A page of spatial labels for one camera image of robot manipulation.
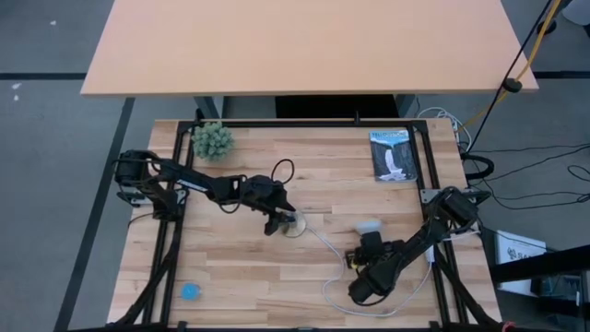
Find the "wooden tabletop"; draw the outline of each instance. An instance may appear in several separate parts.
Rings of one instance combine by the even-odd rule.
[[[428,120],[428,123],[442,186],[465,187],[450,123],[446,119]],[[177,124],[177,121],[157,121],[148,148],[163,158],[170,158]],[[341,254],[359,245],[360,237],[354,231],[359,221],[380,220],[385,240],[406,240],[423,222],[416,184],[375,182],[369,142],[371,130],[232,128],[236,145],[228,158],[219,164],[197,159],[194,168],[211,176],[270,175],[278,160],[290,158],[296,171],[293,180],[286,184],[289,202]],[[424,154],[420,153],[420,157],[421,164],[426,165]],[[281,166],[277,177],[286,178],[289,172],[287,165]],[[151,209],[137,208],[133,216]],[[249,208],[241,207],[228,215],[197,192],[189,196],[171,303],[171,324],[185,320],[190,326],[215,327],[426,327],[429,321],[439,320],[431,275],[415,298],[393,317],[340,313],[321,294],[324,282],[338,272],[339,261],[334,253],[308,231],[296,239],[286,238],[279,232],[265,236],[265,223],[265,216]],[[155,220],[143,218],[129,228],[109,321],[121,317],[146,285],[158,226]],[[481,241],[473,235],[457,240],[454,248],[461,279],[484,309],[500,319]],[[348,309],[381,313],[404,301],[426,272],[426,259],[420,257],[404,269],[392,295],[371,308],[358,307],[347,296],[347,286],[355,278],[351,270],[341,281],[332,284],[328,293],[337,304]],[[202,288],[197,301],[181,298],[182,286],[187,282]],[[156,300],[156,320],[162,292],[163,286]],[[451,290],[447,290],[447,298],[456,317]]]
[[[519,47],[500,0],[116,0],[82,94],[491,91]]]

